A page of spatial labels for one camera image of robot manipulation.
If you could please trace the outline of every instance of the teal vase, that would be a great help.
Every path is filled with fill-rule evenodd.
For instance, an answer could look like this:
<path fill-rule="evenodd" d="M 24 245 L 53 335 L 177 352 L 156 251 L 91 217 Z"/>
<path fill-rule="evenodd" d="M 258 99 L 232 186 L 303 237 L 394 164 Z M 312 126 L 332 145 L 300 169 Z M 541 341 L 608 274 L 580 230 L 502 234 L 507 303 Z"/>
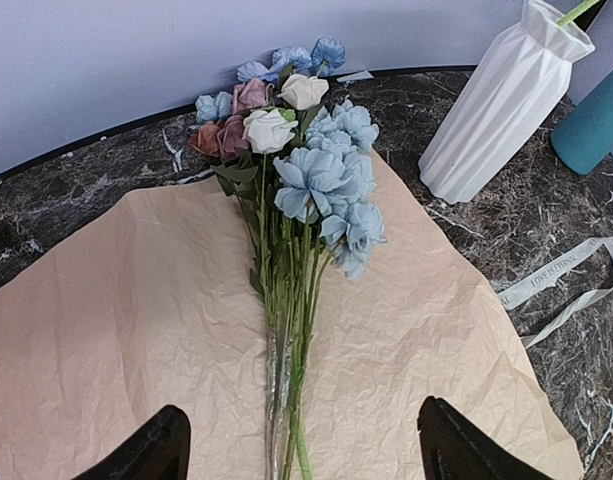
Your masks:
<path fill-rule="evenodd" d="M 557 156 L 580 175 L 591 172 L 613 148 L 613 71 L 584 98 L 551 136 Z"/>

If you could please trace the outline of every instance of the white vase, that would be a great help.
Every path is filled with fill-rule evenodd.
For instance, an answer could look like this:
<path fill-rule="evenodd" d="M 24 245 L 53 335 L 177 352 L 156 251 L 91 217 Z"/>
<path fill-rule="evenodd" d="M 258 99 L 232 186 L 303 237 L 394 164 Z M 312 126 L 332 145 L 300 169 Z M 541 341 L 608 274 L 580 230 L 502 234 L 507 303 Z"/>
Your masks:
<path fill-rule="evenodd" d="M 448 203 L 468 202 L 564 96 L 573 62 L 595 46 L 563 14 L 527 0 L 522 20 L 500 33 L 419 160 L 421 180 Z"/>

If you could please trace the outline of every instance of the black marble countertop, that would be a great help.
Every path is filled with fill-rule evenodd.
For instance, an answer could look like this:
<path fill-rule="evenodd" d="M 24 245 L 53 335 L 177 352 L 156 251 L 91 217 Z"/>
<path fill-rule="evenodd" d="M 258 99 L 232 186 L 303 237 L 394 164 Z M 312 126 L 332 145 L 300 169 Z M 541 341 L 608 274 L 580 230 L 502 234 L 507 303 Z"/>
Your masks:
<path fill-rule="evenodd" d="M 380 125 L 376 150 L 401 176 L 453 245 L 501 291 L 591 236 L 613 236 L 613 160 L 590 176 L 564 167 L 549 146 L 564 101 L 493 181 L 468 204 L 450 206 L 419 181 L 417 160 L 466 84 L 468 72 L 391 74 L 332 87 Z M 187 146 L 194 115 L 135 128 L 0 182 L 0 286 L 135 188 L 197 181 L 207 159 Z M 510 312 L 534 333 L 583 291 L 608 286 L 600 251 Z M 577 441 L 589 479 L 613 479 L 613 293 L 576 313 L 529 356 L 543 389 Z"/>

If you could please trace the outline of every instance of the bouquet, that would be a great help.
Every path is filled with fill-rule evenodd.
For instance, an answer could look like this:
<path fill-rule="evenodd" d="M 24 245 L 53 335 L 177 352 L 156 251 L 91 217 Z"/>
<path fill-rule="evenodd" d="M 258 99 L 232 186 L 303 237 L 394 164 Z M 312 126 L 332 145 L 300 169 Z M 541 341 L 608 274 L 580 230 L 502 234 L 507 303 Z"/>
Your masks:
<path fill-rule="evenodd" d="M 321 104 L 326 77 L 346 60 L 341 42 L 320 38 L 313 51 L 285 47 L 270 68 L 237 70 L 233 93 L 197 99 L 190 145 L 221 158 L 214 167 L 239 203 L 254 258 L 250 283 L 264 304 L 268 341 L 266 478 L 290 478 L 295 453 L 312 478 L 301 394 L 322 275 L 330 263 L 362 276 L 385 242 L 382 215 L 367 199 L 375 178 L 367 153 L 379 129 L 349 100 Z"/>

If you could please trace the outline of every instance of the vase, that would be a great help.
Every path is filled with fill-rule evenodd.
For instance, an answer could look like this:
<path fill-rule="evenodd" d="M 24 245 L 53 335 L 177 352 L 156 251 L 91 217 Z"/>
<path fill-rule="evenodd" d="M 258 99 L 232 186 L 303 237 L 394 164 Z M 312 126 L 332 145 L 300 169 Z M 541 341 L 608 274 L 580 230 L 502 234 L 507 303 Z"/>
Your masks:
<path fill-rule="evenodd" d="M 613 71 L 590 92 L 551 136 L 557 156 L 586 175 L 613 148 Z"/>
<path fill-rule="evenodd" d="M 566 93 L 573 62 L 595 47 L 540 0 L 495 38 L 419 160 L 422 182 L 448 203 L 469 202 L 517 153 Z"/>

